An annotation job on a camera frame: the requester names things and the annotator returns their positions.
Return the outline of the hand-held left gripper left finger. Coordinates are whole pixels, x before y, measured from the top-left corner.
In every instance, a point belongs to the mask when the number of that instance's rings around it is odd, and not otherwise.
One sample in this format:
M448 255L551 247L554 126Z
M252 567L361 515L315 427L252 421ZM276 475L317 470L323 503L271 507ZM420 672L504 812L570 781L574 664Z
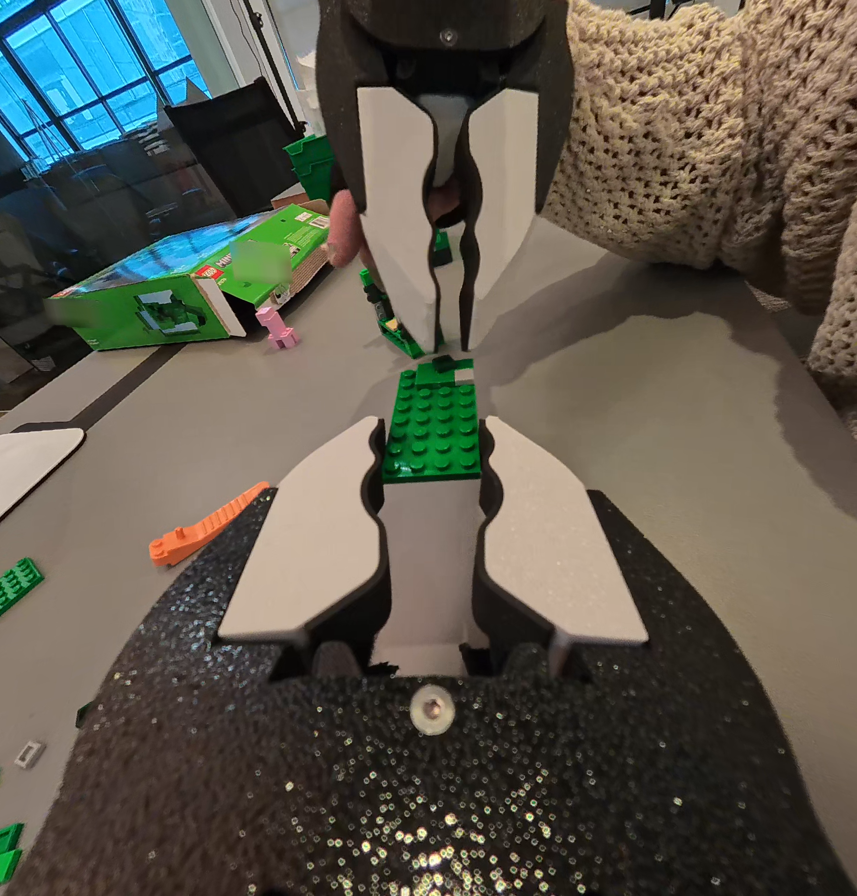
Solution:
M392 608L382 460L386 423L365 417L280 482L217 630L224 644L371 653Z

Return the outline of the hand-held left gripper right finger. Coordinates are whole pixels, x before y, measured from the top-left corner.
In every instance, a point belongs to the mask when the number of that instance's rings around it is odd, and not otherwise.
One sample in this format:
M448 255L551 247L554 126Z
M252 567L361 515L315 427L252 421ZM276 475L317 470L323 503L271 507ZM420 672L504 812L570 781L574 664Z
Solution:
M649 638L583 482L499 417L480 421L472 612L492 644Z

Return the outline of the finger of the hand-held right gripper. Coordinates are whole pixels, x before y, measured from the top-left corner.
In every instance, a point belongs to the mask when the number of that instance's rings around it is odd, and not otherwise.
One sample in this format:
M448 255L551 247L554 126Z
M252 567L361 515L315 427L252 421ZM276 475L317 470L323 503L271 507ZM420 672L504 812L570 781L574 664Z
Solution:
M538 110L535 92L504 88L464 124L458 175L466 212L459 297L464 350L489 330L486 300L535 218Z
M434 352L438 290L425 187L434 167L435 126L392 87L360 87L357 104L366 202L361 227L397 316L423 352Z

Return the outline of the green lego base plate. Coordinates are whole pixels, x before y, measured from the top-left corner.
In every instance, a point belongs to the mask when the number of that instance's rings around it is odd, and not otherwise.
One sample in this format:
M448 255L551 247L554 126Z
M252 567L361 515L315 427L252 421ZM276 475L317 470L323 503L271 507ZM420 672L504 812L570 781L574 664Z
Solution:
M387 485L480 477L476 387L418 389L400 374L382 467Z

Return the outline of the green L-shaped lego tile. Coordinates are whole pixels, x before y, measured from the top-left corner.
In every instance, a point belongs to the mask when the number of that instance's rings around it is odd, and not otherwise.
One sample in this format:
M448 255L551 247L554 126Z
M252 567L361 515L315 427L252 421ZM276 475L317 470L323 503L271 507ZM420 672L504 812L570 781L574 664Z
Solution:
M471 367L474 369L474 362L472 359L456 359L456 361L457 369L464 367ZM418 389L454 388L456 387L454 371L446 374L437 374L433 370L432 360L427 363L419 364L416 369L416 387Z

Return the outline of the person's right forearm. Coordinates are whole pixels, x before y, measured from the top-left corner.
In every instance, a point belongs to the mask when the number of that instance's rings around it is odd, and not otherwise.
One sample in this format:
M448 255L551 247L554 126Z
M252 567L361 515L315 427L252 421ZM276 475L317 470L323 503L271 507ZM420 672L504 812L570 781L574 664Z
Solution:
M857 2L572 2L575 100L544 210L625 257L715 263L857 317Z

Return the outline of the orange lego brick separator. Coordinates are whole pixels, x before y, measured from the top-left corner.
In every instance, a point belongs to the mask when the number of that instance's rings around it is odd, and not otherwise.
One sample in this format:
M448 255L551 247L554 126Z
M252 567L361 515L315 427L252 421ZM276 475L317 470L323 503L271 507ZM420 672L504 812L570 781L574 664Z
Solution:
M224 532L243 510L268 488L270 488L269 482L257 483L203 520L188 526L178 526L160 538L154 539L148 548L154 566L176 566L206 546Z

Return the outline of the small green lego figure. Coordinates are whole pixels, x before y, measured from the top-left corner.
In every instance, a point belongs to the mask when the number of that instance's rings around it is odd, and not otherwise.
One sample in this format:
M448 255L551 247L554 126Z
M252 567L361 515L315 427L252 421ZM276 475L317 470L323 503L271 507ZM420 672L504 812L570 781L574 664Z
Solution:
M430 269L435 270L453 261L448 236L445 230L435 230L435 240L430 255ZM383 337L407 357L417 359L425 353L406 329L400 317L393 311L387 294L374 282L367 268L361 269L359 278L367 301L372 307L378 321L378 328Z

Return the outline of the pink lego pig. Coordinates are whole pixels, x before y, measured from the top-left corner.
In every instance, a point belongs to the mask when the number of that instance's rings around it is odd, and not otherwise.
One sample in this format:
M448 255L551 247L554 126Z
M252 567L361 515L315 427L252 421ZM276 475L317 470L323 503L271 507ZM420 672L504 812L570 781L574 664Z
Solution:
M296 331L285 323L278 308L263 305L256 309L255 317L267 330L268 342L275 349L288 350L300 344Z

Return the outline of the long green studded lego plate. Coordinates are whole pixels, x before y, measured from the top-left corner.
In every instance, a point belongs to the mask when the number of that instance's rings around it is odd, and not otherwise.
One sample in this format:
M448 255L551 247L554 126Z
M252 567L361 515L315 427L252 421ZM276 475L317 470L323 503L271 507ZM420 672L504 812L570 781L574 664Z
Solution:
M0 618L44 581L30 557L24 557L0 576Z

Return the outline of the green lego set box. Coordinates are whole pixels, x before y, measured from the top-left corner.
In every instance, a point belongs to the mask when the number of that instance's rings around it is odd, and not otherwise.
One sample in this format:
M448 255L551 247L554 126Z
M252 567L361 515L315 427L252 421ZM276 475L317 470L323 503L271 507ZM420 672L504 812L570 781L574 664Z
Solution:
M162 238L47 300L97 351L243 338L327 262L324 200Z

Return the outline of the pile of loose lego pieces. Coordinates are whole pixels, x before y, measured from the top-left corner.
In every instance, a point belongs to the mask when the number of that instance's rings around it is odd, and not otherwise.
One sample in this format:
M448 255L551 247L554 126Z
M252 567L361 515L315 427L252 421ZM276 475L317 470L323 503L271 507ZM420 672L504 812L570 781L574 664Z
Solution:
M85 716L91 708L91 702L81 706L76 711L76 728L80 728L85 720ZM45 745L42 742L30 740L22 747L19 754L14 759L14 767L21 770L31 770L38 762L45 751ZM13 878L15 869L17 868L22 850L19 847L21 834L23 831L23 823L12 823L0 828L0 886L9 883Z

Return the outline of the person's right hand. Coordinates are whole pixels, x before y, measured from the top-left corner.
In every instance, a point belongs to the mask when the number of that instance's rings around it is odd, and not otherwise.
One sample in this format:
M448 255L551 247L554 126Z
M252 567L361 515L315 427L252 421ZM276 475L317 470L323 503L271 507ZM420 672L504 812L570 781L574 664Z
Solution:
M359 214L347 188L339 190L330 203L325 252L329 263L336 269L346 267L355 260L367 267L372 263Z

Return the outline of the large green blocky model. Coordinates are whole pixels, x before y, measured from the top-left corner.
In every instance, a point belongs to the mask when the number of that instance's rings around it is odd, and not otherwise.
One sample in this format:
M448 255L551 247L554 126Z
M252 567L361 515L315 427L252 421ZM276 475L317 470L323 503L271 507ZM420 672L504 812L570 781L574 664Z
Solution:
M325 135L309 135L293 141L284 151L310 200L331 201L334 155Z

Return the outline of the black chair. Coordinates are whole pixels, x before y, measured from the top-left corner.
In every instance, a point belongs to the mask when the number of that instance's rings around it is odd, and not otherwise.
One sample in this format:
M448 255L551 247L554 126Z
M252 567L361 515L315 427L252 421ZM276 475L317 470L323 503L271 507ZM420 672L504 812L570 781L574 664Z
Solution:
M237 217L271 209L298 182L285 149L300 133L265 78L165 113Z

